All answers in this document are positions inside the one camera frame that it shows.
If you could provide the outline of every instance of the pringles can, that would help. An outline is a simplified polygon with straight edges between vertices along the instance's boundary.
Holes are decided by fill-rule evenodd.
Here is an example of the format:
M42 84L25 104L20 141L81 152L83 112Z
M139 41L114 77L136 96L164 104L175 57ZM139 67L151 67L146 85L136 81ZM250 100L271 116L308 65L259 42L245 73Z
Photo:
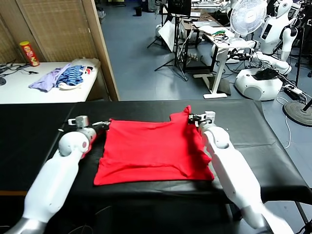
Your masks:
M31 65L33 67L38 66L40 63L38 61L38 58L37 58L33 48L30 45L30 42L29 41L22 41L19 45L22 47L22 49L23 49L25 55L27 56L29 62L31 63Z

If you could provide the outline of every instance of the black tabletop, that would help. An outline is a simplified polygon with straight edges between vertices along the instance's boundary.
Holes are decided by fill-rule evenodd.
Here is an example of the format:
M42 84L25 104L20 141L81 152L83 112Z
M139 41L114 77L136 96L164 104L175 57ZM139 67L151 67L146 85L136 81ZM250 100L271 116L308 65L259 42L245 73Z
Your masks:
M28 191L73 104L0 105L0 194Z
M187 105L191 105L193 113L216 112L215 123L229 132L232 143L244 155L261 185L264 201L293 200L312 204L310 189L264 119L261 105L252 100L2 105L1 113L6 114L0 120L7 124L0 144L0 191L29 189L39 168L53 155L60 136L58 128L69 117L88 115L91 123L110 118L168 121L171 113L180 112ZM3 136L10 132L20 134L15 138ZM227 201L217 178L213 182L154 181L95 187L93 179L104 144L103 137L94 143L92 151L80 162L70 196L98 199L186 196L212 202Z

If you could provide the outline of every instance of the red cloth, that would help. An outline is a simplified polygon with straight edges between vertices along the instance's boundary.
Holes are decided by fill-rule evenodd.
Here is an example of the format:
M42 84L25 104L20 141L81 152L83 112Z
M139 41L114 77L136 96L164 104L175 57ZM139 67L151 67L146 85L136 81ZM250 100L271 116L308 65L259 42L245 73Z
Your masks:
M157 180L213 180L201 136L188 124L191 107L170 122L112 120L95 185Z

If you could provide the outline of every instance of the striped cloth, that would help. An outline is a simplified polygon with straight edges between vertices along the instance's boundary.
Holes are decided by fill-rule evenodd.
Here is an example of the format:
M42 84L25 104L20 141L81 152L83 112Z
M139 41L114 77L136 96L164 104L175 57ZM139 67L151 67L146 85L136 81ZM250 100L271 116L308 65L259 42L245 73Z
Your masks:
M60 75L60 77L58 78L57 87L62 82L70 86L75 86L77 84L82 83L83 82L83 79L82 79L83 68L84 67L81 65L76 65L76 66L67 68L66 71L63 72L63 74Z

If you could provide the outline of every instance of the floor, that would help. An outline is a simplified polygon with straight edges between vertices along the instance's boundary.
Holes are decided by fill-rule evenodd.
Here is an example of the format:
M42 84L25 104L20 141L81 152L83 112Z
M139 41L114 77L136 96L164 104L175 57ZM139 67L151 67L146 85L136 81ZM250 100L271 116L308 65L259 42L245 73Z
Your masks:
M127 2L126 7L104 6L107 13L102 22L102 29L112 63L117 88L121 100L176 100L176 99L203 99L207 88L203 81L194 79L190 75L189 81L184 82L177 74L176 68L154 69L173 57L168 50L157 45L146 47L154 40L155 28L160 24L161 16L143 12L141 17L135 17L133 7L136 2ZM210 62L211 45L203 42L197 51L206 62ZM312 95L312 78L307 77L309 68L301 68L299 88ZM293 66L289 79L295 79L296 68ZM230 82L235 81L235 75L229 76ZM228 98L243 98L231 86L232 95ZM290 100L284 93L280 97ZM282 105L276 100L262 102L267 122L284 146L288 144L288 130ZM312 130L288 120L291 129L291 145L287 149L291 159L299 172L312 187L312 157L311 138ZM266 206L275 214L283 217L297 232L303 221L293 202L268 202ZM312 217L312 207L304 205L308 219ZM239 233L255 233L244 223L238 224Z

